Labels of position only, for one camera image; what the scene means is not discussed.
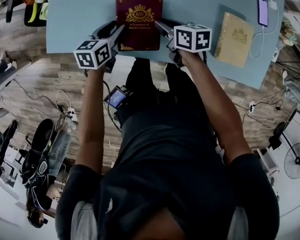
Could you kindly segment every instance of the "book cover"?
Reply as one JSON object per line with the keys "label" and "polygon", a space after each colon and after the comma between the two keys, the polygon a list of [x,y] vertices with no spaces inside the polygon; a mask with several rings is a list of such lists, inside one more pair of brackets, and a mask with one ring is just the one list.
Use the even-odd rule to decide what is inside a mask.
{"label": "book cover", "polygon": [[162,18],[163,0],[115,0],[117,25],[125,24],[119,51],[156,51],[160,32],[155,21]]}
{"label": "book cover", "polygon": [[226,12],[223,17],[214,57],[219,61],[244,68],[254,35],[254,27]]}

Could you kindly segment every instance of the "shoe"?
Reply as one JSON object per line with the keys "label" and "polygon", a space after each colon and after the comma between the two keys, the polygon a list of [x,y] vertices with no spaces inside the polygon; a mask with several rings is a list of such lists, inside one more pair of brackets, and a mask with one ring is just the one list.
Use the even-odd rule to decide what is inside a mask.
{"label": "shoe", "polygon": [[287,77],[288,77],[288,72],[285,70],[282,73],[282,82],[283,82],[283,84],[285,84],[285,80],[286,80]]}
{"label": "shoe", "polygon": [[16,70],[18,69],[18,64],[15,60],[13,60],[11,64]]}
{"label": "shoe", "polygon": [[2,52],[1,55],[0,55],[0,62],[1,62],[2,60],[5,60],[7,64],[10,63],[10,59],[7,57],[7,54],[6,54],[5,51]]}

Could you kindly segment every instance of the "table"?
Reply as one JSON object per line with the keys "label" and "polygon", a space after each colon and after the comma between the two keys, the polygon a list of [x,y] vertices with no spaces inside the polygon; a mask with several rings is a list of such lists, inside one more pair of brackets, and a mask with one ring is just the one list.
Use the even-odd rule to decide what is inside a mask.
{"label": "table", "polygon": [[[213,57],[222,25],[224,12],[232,13],[254,26],[258,25],[257,0],[163,0],[163,17],[180,22],[194,22],[212,29],[212,47],[207,53],[208,66],[216,76],[222,76],[259,89],[270,65],[278,41],[283,17],[284,0],[276,1],[279,9],[279,26],[276,32],[264,38],[263,52],[259,59],[248,55],[244,68],[235,67]],[[96,28],[116,18],[115,0],[50,0],[46,28],[48,53],[72,53]],[[278,14],[269,11],[269,26],[264,32],[276,28]],[[119,54],[170,62],[167,41],[162,38],[158,51],[123,51]],[[258,35],[251,46],[257,56],[261,50],[262,35]]]}

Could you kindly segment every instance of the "phone screen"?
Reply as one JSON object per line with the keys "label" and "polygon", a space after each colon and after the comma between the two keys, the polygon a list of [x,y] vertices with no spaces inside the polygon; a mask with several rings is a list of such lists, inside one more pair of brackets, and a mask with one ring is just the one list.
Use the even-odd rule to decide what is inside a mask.
{"label": "phone screen", "polygon": [[111,95],[110,105],[114,108],[117,108],[120,103],[126,98],[126,95],[121,91],[117,90],[115,93]]}
{"label": "phone screen", "polygon": [[268,26],[268,1],[258,0],[259,6],[259,24],[263,26]]}

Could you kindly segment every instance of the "red book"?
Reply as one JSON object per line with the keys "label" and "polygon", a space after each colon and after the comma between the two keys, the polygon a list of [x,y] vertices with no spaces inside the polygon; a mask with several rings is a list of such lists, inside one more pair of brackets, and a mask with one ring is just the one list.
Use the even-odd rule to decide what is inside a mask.
{"label": "red book", "polygon": [[156,51],[160,33],[155,21],[162,18],[163,0],[115,0],[117,25],[125,24],[119,51]]}

